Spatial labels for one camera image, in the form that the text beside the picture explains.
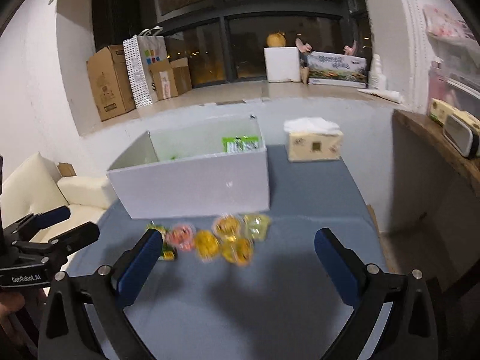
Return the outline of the white bottle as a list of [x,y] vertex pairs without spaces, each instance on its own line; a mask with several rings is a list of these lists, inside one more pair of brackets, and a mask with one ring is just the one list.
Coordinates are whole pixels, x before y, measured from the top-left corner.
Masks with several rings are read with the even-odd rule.
[[383,74],[383,67],[380,55],[374,54],[368,73],[368,88],[374,90],[386,90],[387,81]]

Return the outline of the orange jelly cup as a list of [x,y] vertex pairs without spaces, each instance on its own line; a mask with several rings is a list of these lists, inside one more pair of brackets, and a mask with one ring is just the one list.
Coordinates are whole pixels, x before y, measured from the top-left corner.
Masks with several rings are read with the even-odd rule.
[[204,262],[212,261],[220,253],[220,242],[208,230],[200,230],[194,236],[194,245],[197,256]]

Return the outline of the large cardboard box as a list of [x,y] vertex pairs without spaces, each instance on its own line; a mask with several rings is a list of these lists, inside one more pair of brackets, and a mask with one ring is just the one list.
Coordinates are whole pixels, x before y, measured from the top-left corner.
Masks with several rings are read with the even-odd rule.
[[106,46],[86,62],[90,88],[101,121],[136,108],[122,45]]

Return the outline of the pink jelly cup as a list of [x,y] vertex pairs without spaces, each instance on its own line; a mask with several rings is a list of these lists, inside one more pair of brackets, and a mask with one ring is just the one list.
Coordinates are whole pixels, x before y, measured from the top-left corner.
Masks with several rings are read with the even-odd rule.
[[178,223],[172,227],[166,236],[166,241],[172,247],[189,252],[194,248],[195,227],[188,223]]

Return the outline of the green yellow cracker packet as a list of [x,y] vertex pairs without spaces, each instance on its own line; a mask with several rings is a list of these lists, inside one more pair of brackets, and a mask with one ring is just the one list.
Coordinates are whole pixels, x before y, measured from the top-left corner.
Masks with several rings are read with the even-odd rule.
[[153,221],[151,221],[145,228],[145,230],[149,229],[154,229],[158,231],[161,236],[162,236],[162,249],[160,256],[158,257],[159,261],[163,262],[173,262],[176,261],[177,259],[177,251],[176,248],[171,246],[171,244],[168,244],[167,242],[167,236],[169,233],[169,229],[162,226],[162,225],[157,225]]

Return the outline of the cream sofa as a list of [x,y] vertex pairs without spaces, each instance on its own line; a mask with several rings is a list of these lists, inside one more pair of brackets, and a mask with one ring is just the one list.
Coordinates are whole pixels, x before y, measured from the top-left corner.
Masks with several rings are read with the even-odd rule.
[[97,223],[116,199],[105,176],[61,177],[52,161],[35,153],[2,182],[1,220],[6,227],[28,214],[68,207],[69,219],[41,230],[32,238],[33,242],[46,243],[86,222]]

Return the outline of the tissue box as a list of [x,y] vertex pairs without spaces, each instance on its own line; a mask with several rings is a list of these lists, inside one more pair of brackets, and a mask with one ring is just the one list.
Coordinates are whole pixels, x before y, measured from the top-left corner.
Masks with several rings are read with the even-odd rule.
[[343,132],[335,122],[320,117],[290,119],[284,122],[283,128],[290,162],[340,159]]

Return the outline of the printed lid jelly cup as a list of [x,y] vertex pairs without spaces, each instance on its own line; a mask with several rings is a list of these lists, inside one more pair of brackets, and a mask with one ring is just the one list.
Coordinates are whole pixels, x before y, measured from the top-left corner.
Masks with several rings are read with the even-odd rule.
[[214,221],[212,230],[222,241],[231,242],[240,236],[242,222],[237,216],[226,214]]

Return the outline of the long green snack pack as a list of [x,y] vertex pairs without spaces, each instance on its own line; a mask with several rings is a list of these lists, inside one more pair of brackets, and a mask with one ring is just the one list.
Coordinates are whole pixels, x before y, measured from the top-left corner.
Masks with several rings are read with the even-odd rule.
[[260,147],[260,139],[258,136],[223,137],[222,145],[225,153],[242,153],[257,150]]

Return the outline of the white foam box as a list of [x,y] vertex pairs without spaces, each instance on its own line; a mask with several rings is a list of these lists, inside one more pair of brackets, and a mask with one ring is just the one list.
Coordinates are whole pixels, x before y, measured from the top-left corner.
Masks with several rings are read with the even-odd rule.
[[266,47],[264,59],[268,82],[301,81],[299,50],[296,47]]

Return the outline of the white dotted paper bag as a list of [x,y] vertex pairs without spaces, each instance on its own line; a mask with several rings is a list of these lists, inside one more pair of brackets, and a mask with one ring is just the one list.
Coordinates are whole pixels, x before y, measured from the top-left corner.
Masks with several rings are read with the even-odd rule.
[[128,79],[136,108],[158,101],[149,66],[166,60],[168,52],[161,26],[146,28],[138,35],[123,40]]

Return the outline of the dark wooden cabinet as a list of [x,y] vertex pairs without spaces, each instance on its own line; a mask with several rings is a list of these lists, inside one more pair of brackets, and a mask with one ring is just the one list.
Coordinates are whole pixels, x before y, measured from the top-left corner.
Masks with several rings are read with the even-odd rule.
[[425,115],[395,111],[392,136],[397,266],[446,289],[479,260],[479,161],[461,157]]

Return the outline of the green white box on cabinet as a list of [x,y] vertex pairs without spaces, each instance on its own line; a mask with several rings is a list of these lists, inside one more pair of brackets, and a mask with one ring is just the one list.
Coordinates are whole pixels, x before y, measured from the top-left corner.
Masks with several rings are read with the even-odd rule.
[[479,157],[479,120],[475,116],[433,98],[430,117],[442,127],[442,135],[462,157]]

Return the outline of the yellow jelly cup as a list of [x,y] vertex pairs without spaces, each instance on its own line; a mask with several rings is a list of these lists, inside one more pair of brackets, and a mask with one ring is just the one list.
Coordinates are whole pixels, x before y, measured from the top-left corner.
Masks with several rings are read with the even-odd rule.
[[245,267],[251,263],[255,249],[254,243],[248,238],[237,238],[233,241],[224,242],[221,245],[222,257],[231,264]]

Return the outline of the light green jelly cup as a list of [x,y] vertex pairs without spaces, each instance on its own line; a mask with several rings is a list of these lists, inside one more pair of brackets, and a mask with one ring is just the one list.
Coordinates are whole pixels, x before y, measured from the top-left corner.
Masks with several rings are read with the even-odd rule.
[[255,241],[262,242],[266,239],[271,219],[266,214],[245,214],[245,236]]

